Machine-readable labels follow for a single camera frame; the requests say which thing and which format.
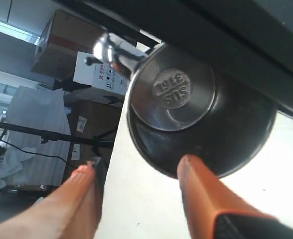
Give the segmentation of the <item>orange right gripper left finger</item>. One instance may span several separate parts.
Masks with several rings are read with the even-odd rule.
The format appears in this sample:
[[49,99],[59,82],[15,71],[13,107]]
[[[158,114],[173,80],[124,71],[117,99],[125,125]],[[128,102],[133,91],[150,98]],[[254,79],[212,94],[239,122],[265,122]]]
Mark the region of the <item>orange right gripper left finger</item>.
[[0,223],[0,239],[92,239],[103,202],[100,158],[75,169],[42,201]]

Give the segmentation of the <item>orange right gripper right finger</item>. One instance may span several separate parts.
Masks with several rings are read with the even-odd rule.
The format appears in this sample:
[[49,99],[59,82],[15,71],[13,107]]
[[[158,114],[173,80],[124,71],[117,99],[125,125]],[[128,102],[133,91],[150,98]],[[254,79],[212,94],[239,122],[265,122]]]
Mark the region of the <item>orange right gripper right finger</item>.
[[193,239],[293,239],[293,229],[232,192],[194,155],[177,167],[183,209]]

